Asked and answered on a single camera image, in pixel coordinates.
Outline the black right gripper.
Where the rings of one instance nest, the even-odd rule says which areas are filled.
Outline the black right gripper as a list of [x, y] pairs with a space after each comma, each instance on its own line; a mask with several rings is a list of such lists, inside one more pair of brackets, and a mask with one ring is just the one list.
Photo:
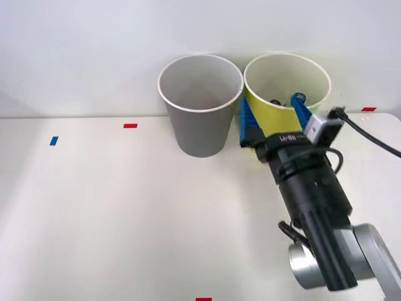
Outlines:
[[[291, 106], [302, 130], [312, 116], [305, 102], [306, 96], [301, 92], [291, 96]], [[331, 182], [331, 164], [326, 156], [328, 147], [311, 144], [301, 132], [273, 134], [266, 138], [246, 98], [241, 101], [240, 126], [240, 146], [255, 150], [258, 160], [269, 165], [276, 184], [298, 174], [324, 184]]]

